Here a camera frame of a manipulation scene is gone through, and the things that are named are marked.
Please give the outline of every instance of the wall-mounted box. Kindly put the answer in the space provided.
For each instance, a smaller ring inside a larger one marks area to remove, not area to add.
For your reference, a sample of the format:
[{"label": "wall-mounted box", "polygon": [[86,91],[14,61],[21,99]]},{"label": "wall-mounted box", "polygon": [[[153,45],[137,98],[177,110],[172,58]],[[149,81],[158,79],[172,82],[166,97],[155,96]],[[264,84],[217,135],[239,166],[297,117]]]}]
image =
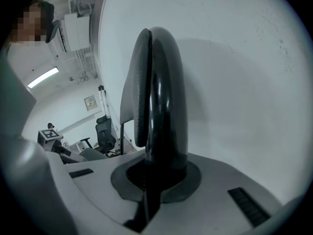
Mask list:
[{"label": "wall-mounted box", "polygon": [[77,17],[76,13],[64,16],[65,30],[71,51],[89,48],[89,18]]},{"label": "wall-mounted box", "polygon": [[87,111],[93,110],[98,107],[94,96],[89,96],[85,98],[85,104],[86,104]]}]

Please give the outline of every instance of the person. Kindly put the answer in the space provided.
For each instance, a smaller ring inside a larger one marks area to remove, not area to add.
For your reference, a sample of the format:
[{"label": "person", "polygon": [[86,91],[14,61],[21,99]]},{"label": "person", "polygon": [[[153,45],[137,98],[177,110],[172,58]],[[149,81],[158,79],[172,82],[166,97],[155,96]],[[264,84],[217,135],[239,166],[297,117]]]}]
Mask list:
[{"label": "person", "polygon": [[[49,130],[54,130],[56,133],[58,133],[58,130],[55,130],[54,129],[54,125],[52,124],[52,123],[48,123],[48,129]],[[62,136],[62,139],[61,139],[61,144],[62,144],[62,146],[66,146],[66,143],[67,143],[67,141],[64,139],[64,137],[63,137],[63,135],[61,135]]]},{"label": "person", "polygon": [[53,14],[54,6],[43,0],[33,0],[29,6],[21,10],[12,23],[12,30],[3,45],[6,54],[11,43],[21,44],[42,40],[49,43],[54,29]]}]

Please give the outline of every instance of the ceiling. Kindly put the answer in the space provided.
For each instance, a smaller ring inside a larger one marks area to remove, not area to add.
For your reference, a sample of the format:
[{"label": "ceiling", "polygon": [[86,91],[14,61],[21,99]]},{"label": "ceiling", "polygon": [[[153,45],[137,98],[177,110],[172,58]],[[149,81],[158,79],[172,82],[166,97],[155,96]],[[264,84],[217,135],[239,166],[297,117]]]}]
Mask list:
[{"label": "ceiling", "polygon": [[[64,15],[69,13],[68,0],[45,1],[55,6],[54,20],[62,20]],[[81,3],[83,2],[93,4],[94,0],[81,0]],[[90,56],[89,49],[83,51],[86,56]],[[30,89],[37,101],[84,81],[81,75],[82,68],[76,60],[75,53],[58,50],[55,41],[48,44],[45,42],[11,44],[7,58],[25,86],[48,70],[58,68],[58,73]],[[90,57],[86,58],[86,70],[87,77],[92,79],[95,73]]]}]

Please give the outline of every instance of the office chair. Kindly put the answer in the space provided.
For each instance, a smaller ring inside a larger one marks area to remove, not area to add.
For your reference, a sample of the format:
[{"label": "office chair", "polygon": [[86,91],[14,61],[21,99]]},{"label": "office chair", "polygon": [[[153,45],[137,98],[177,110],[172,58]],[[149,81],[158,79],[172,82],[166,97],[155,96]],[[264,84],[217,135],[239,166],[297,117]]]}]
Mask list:
[{"label": "office chair", "polygon": [[[108,154],[109,152],[112,152],[110,150],[114,149],[116,139],[112,136],[111,133],[111,125],[112,125],[112,119],[108,118],[106,115],[103,117],[100,117],[96,121],[96,132],[97,132],[97,138],[98,138],[98,144],[99,147],[96,147],[95,150],[101,152],[102,154]],[[89,138],[80,140],[85,141],[87,145],[92,148],[91,144],[88,141]]]}]

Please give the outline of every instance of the white panel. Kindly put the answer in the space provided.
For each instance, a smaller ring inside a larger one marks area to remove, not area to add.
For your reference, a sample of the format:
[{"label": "white panel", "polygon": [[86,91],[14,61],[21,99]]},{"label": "white panel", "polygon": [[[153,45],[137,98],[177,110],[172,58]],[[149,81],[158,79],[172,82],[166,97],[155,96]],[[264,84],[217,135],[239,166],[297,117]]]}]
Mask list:
[{"label": "white panel", "polygon": [[64,21],[69,49],[71,51],[79,50],[80,47],[78,39],[77,14],[66,14],[64,16]]},{"label": "white panel", "polygon": [[66,32],[66,27],[65,27],[65,20],[62,20],[61,21],[61,34],[63,36],[63,41],[64,41],[64,46],[65,46],[65,49],[67,51],[70,51],[69,49],[69,43],[68,43],[68,39],[67,39],[67,32]]},{"label": "white panel", "polygon": [[[282,203],[302,194],[312,168],[313,51],[290,5],[106,0],[99,58],[114,116],[136,39],[153,26],[168,29],[179,46],[189,151],[236,167]],[[125,132],[134,138],[133,121]]]},{"label": "white panel", "polygon": [[60,53],[65,52],[59,30],[57,30],[55,37],[48,43],[48,46],[54,57],[57,55],[60,56]]},{"label": "white panel", "polygon": [[[95,96],[97,102],[99,101],[98,84],[95,80],[73,85],[37,102],[25,124],[22,132],[23,137],[37,141],[38,130],[45,129],[49,122],[53,123],[55,130],[61,131],[94,114],[96,118],[102,117],[102,112],[98,114],[99,107],[87,111],[84,98],[91,95]],[[96,118],[64,133],[64,138],[68,144],[90,138],[90,143],[94,145],[97,142]]]},{"label": "white panel", "polygon": [[77,30],[80,49],[89,48],[89,16],[77,19]]},{"label": "white panel", "polygon": [[58,154],[46,152],[46,155],[49,159],[53,180],[66,208],[73,217],[78,234],[137,234],[114,222],[90,202],[71,179]]},{"label": "white panel", "polygon": [[53,55],[45,42],[25,42],[11,44],[7,59],[19,79],[25,82],[29,76],[37,78],[34,74],[36,72],[39,72],[39,75],[45,73],[47,70],[43,71],[41,66],[51,62]]}]

